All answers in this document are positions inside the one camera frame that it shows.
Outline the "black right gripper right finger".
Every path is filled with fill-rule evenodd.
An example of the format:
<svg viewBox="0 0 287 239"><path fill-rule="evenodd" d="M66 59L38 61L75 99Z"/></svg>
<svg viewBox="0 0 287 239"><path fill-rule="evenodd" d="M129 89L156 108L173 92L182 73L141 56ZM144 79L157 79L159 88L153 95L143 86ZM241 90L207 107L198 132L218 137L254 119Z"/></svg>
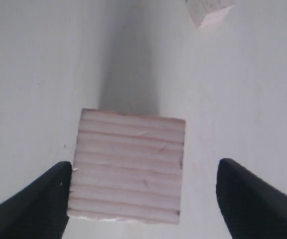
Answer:
<svg viewBox="0 0 287 239"><path fill-rule="evenodd" d="M221 159L216 199L234 239L287 239L287 195L230 158Z"/></svg>

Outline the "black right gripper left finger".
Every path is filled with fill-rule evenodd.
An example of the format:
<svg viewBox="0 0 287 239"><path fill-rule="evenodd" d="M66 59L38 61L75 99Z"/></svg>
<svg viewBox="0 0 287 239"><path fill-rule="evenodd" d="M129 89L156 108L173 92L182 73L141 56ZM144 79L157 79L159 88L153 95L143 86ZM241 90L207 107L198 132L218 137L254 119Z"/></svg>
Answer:
<svg viewBox="0 0 287 239"><path fill-rule="evenodd" d="M0 204L0 239L60 239L66 229L72 166L61 161Z"/></svg>

